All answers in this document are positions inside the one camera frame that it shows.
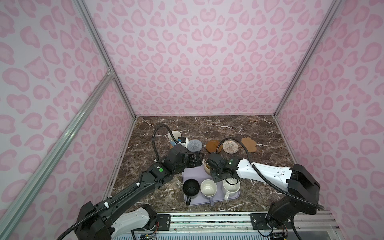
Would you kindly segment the beige tan mug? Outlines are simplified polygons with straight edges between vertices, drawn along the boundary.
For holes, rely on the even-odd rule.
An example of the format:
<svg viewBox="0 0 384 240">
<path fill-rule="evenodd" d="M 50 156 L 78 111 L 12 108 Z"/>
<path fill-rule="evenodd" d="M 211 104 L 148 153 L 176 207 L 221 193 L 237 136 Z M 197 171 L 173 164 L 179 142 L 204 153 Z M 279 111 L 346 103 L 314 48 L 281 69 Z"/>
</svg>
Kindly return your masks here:
<svg viewBox="0 0 384 240">
<path fill-rule="evenodd" d="M 206 172 L 209 176 L 211 175 L 211 167 L 209 166 L 209 164 L 204 163 L 204 170 L 205 170 L 205 172 Z"/>
</svg>

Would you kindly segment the light blue woven coaster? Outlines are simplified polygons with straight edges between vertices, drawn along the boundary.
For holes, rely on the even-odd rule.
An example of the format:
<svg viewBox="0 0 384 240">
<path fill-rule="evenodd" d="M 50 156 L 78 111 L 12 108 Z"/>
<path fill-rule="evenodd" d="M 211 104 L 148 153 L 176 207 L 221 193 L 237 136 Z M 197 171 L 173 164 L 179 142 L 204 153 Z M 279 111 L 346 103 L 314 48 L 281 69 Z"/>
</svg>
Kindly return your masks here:
<svg viewBox="0 0 384 240">
<path fill-rule="evenodd" d="M 200 152 L 203 148 L 203 144 L 200 140 L 190 140 L 188 143 L 188 151 L 190 152 Z"/>
</svg>

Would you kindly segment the white cream mug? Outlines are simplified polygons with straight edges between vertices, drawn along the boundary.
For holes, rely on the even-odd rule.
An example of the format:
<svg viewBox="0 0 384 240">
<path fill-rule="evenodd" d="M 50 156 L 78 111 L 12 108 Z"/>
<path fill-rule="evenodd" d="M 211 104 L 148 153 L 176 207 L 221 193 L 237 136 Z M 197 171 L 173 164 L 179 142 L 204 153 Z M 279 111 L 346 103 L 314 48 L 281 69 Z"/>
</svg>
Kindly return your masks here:
<svg viewBox="0 0 384 240">
<path fill-rule="evenodd" d="M 228 201 L 230 197 L 234 196 L 240 191 L 241 183 L 238 179 L 225 179 L 223 180 L 223 193 L 225 194 L 224 200 Z"/>
</svg>

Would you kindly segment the white mug grey handle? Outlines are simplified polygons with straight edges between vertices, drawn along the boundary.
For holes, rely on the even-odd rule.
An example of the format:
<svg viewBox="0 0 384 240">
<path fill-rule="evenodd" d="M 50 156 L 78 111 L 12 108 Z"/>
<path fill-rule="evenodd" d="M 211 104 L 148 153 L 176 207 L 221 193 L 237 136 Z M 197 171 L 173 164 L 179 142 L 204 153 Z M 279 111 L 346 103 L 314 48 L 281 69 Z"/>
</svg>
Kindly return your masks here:
<svg viewBox="0 0 384 240">
<path fill-rule="evenodd" d="M 200 190 L 203 196 L 209 200 L 210 205 L 214 205 L 214 196 L 217 193 L 218 186 L 213 180 L 204 180 L 200 185 Z"/>
</svg>

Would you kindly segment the light blue mug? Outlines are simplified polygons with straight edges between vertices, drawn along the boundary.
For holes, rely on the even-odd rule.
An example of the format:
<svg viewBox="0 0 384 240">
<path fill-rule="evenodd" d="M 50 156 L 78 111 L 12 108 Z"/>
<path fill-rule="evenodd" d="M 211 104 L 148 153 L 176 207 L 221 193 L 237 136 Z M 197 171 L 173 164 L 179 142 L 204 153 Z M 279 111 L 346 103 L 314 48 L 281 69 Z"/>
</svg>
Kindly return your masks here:
<svg viewBox="0 0 384 240">
<path fill-rule="evenodd" d="M 170 141 L 170 145 L 173 147 L 178 143 L 179 137 L 181 137 L 182 134 L 179 131 L 172 131 L 171 134 L 168 134 L 168 138 Z"/>
</svg>

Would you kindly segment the multicolour zigzag woven coaster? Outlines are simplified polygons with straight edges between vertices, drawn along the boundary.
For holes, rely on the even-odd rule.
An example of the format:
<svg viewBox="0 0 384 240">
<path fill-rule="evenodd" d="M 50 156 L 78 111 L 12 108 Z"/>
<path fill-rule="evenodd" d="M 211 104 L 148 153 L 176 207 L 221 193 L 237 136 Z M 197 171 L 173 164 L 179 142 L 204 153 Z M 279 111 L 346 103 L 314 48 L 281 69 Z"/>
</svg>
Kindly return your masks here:
<svg viewBox="0 0 384 240">
<path fill-rule="evenodd" d="M 223 142 L 223 150 L 227 154 L 235 154 L 239 150 L 238 144 L 233 140 L 226 140 Z"/>
</svg>

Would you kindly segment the brown round wooden coaster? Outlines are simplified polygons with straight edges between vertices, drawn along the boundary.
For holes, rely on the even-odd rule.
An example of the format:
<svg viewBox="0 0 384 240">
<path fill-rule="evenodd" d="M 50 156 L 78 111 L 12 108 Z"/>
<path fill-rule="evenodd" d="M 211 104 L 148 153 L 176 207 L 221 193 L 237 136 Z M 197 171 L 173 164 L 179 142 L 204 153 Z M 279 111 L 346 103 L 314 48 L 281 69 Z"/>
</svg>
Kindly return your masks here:
<svg viewBox="0 0 384 240">
<path fill-rule="evenodd" d="M 219 147 L 219 141 L 217 140 L 211 140 L 208 141 L 206 144 L 206 150 L 208 153 L 215 153 L 217 151 L 217 148 Z"/>
</svg>

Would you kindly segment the black mug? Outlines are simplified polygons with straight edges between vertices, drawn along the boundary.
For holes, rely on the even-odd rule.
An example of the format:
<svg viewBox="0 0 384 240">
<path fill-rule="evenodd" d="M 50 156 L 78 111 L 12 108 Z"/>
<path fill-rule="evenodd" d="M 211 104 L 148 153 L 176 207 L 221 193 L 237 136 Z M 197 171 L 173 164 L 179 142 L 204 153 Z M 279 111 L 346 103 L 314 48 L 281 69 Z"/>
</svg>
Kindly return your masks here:
<svg viewBox="0 0 384 240">
<path fill-rule="evenodd" d="M 188 179 L 183 184 L 183 192 L 187 197 L 186 205 L 189 206 L 193 198 L 195 198 L 200 192 L 200 184 L 195 179 Z"/>
</svg>

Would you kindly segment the cork flower-shaped coaster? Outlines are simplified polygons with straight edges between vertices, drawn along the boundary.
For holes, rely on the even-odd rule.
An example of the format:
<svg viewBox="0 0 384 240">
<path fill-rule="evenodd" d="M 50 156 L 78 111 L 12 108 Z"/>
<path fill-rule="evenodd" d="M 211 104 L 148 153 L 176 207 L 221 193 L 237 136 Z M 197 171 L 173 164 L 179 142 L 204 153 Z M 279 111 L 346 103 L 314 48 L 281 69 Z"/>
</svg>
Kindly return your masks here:
<svg viewBox="0 0 384 240">
<path fill-rule="evenodd" d="M 257 151 L 257 142 L 250 137 L 242 138 L 241 142 L 247 148 L 249 153 L 254 153 Z"/>
</svg>

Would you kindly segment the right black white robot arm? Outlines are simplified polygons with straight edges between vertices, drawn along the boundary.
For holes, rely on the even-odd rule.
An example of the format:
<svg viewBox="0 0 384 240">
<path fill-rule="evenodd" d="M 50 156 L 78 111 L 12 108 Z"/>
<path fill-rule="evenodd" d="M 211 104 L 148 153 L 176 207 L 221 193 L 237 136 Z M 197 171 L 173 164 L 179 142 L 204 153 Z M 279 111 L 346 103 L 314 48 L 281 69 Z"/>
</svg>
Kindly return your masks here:
<svg viewBox="0 0 384 240">
<path fill-rule="evenodd" d="M 207 159 L 214 182 L 250 179 L 264 182 L 284 196 L 271 203 L 265 222 L 270 228 L 280 228 L 298 213 L 315 215 L 324 207 L 319 204 L 320 184 L 302 166 L 273 167 L 233 157 L 229 160 L 211 153 Z"/>
</svg>

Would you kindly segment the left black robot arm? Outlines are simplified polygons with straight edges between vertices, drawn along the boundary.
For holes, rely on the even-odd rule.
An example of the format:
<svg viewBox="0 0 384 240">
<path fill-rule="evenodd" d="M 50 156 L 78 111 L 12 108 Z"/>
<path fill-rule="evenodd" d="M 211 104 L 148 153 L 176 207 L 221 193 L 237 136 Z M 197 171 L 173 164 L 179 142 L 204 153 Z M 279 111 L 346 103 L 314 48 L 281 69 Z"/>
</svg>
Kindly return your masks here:
<svg viewBox="0 0 384 240">
<path fill-rule="evenodd" d="M 113 223 L 126 210 L 185 169 L 201 166 L 203 158 L 201 152 L 189 152 L 184 146 L 175 145 L 167 156 L 152 164 L 133 184 L 118 194 L 95 205 L 91 202 L 84 204 L 77 222 L 70 230 L 75 232 L 79 240 L 110 240 L 114 231 Z"/>
</svg>

